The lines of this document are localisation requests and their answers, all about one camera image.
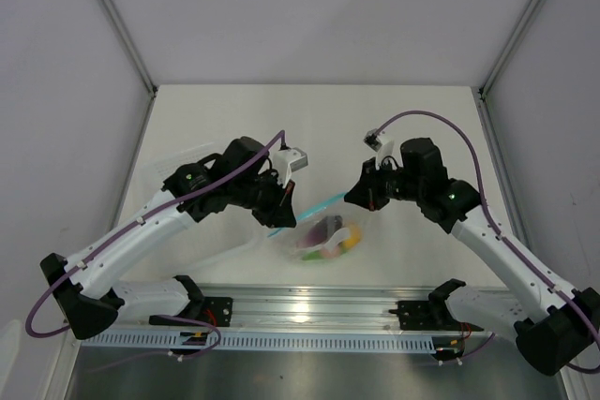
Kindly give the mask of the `purple toy eggplant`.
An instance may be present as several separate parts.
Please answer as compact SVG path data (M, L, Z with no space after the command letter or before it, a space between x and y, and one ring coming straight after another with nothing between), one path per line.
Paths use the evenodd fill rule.
M298 245L312 247L326 243L342 227L343 218L341 215L327 215L307 231L298 241Z

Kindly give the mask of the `yellow toy lemon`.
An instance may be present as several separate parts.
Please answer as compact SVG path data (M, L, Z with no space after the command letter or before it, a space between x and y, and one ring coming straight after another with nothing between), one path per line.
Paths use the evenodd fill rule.
M343 253L346 253L356 247L361 241L361 228L356 223L349 223L348 226L344 228L339 247Z

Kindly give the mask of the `green toy vegetable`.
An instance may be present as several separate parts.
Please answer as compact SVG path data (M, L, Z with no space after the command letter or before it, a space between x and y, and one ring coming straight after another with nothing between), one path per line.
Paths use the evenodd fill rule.
M302 261L322 260L322 259L328 259L328 258L329 258L329 256L326 252L323 252L322 250L315 250L315 251L306 253L302 257Z

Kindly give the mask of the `clear zip top bag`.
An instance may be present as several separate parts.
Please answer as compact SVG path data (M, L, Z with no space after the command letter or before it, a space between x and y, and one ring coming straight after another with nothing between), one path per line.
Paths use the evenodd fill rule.
M295 228L279 228L268 239L289 260L313 263L338 259L355 249L367 233L369 214L339 193L299 214Z

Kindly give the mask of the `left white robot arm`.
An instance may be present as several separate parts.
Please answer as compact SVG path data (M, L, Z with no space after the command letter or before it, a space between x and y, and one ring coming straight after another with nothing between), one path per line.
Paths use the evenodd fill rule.
M206 298L190 276L157 282L122 277L168 239L229 206L249 211L268 229L295 227L292 175L308 165L308 156L288 146L282 133L272 142L277 150L244 136L221 153L175 169L124 225L67 258L56 253L44 258L40 269L49 288L41 298L55 299L67 329L79 340L120 322L202 322Z

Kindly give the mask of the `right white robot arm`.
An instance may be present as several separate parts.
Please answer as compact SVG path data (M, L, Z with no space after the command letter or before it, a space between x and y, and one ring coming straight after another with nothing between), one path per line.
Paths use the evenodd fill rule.
M554 376L599 341L599 294L577 289L550 270L529 248L505 231L482 198L483 190L448 176L440 149L429 138L405 141L402 162L394 143L375 133L346 202L371 212L390 200L413 202L421 214L471 249L514 297L512 303L449 280L429 294L429 320L439 328L467 322L512 341L539 373Z

